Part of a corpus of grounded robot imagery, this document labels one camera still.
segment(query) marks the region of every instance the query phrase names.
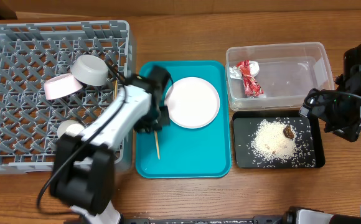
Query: dish rack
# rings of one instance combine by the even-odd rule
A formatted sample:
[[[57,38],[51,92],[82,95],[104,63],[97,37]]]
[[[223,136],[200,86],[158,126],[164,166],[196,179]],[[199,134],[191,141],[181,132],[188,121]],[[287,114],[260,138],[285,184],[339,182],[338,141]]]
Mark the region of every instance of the dish rack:
[[[52,170],[57,128],[91,124],[114,100],[114,77],[65,98],[46,100],[44,82],[95,55],[126,77],[136,71],[136,42],[126,21],[0,24],[0,174]],[[132,164],[132,131],[115,154],[116,170]],[[77,162],[88,167],[91,160]]]

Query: snack package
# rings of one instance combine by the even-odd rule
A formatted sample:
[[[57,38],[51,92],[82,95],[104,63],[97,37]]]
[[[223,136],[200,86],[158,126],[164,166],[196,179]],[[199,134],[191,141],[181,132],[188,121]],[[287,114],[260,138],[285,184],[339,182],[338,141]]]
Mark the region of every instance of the snack package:
[[[245,95],[259,97],[264,94],[262,87],[254,78],[259,71],[258,62],[244,60],[230,68],[230,77],[243,80]]]

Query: teal tray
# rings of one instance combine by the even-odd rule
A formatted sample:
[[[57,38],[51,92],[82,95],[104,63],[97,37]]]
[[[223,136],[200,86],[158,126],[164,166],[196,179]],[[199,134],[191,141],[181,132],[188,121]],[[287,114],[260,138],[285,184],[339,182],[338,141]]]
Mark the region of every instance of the teal tray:
[[[207,80],[218,91],[220,109],[217,117],[203,128],[186,129],[171,122],[157,132],[161,160],[157,158],[154,134],[137,134],[136,170],[145,178],[223,177],[232,166],[224,67],[211,60],[149,62],[139,75],[145,77],[153,65],[166,68],[174,82],[185,77]]]

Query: wooden table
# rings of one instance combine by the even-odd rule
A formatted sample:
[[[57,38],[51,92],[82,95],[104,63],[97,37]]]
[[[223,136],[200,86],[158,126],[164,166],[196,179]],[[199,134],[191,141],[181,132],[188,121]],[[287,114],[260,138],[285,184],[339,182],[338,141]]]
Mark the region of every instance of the wooden table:
[[[98,19],[129,22],[137,41],[137,71],[153,60],[218,60],[225,64],[229,47],[318,41],[324,44],[337,76],[342,73],[344,52],[361,44],[361,11]],[[0,22],[65,20],[69,19]],[[349,143],[322,133],[322,140],[326,165],[321,169],[243,170],[235,165],[234,155],[231,171],[221,179],[147,180],[133,167],[116,177],[115,207],[128,218],[152,219],[283,214],[290,205],[359,215],[361,137]],[[35,199],[48,178],[46,172],[0,176],[0,223],[62,223],[74,217],[37,212]],[[42,204],[52,212],[66,209],[48,194]]]

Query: clear plastic container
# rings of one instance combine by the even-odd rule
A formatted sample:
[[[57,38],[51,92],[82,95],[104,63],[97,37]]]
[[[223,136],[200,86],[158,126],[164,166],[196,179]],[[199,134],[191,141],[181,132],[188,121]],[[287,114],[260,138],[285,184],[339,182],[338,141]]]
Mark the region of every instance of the clear plastic container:
[[[257,61],[255,77],[266,97],[249,98],[242,80],[232,79],[229,67],[243,60]],[[233,111],[300,107],[312,88],[333,90],[324,46],[318,42],[232,47],[226,52],[229,104]]]

